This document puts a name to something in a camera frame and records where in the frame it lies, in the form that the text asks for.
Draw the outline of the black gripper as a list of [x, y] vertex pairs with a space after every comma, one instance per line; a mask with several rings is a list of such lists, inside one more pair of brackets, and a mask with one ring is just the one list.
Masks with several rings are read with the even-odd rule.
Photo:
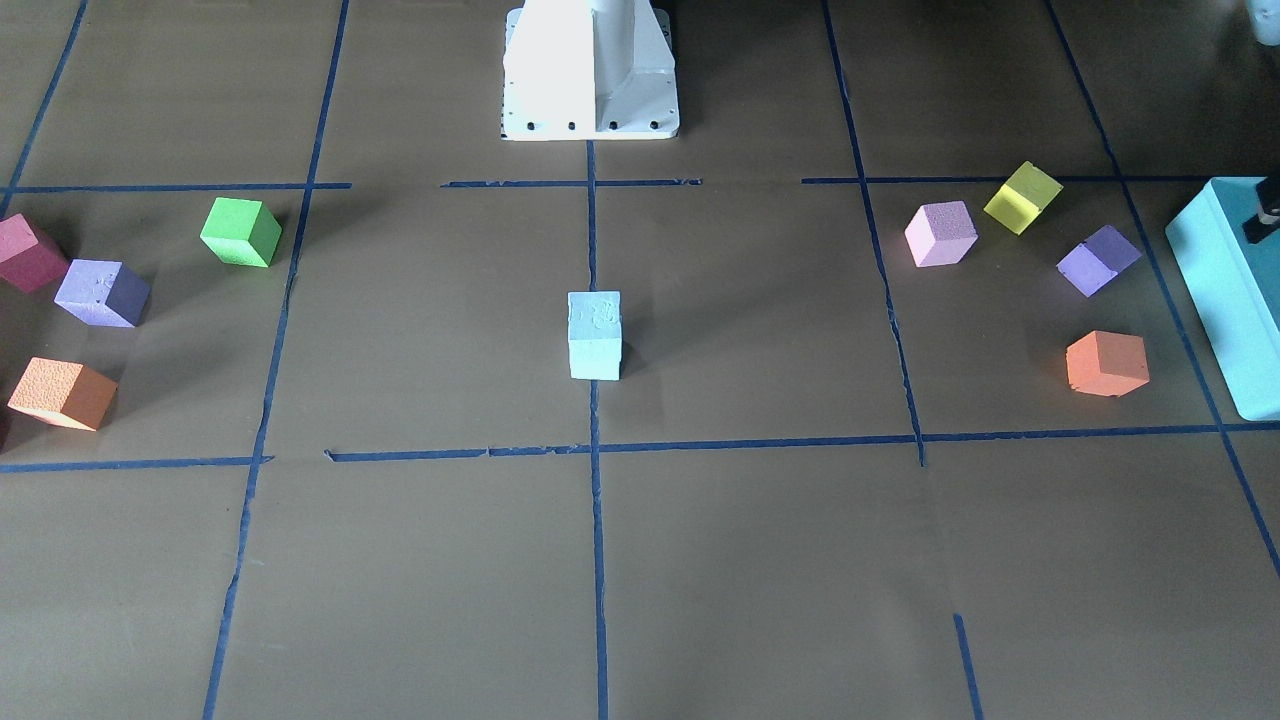
[[1266, 176], [1254, 186], [1254, 214], [1242, 224], [1251, 245], [1263, 242], [1279, 228], [1279, 176]]

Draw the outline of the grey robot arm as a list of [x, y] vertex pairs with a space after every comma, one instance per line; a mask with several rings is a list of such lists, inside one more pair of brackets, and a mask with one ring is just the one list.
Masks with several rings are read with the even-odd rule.
[[[1245, 1], [1254, 38], [1266, 47], [1279, 45], [1279, 1]], [[1279, 170], [1274, 169], [1254, 186], [1256, 213], [1242, 224], [1245, 240], [1262, 243], [1279, 228]]]

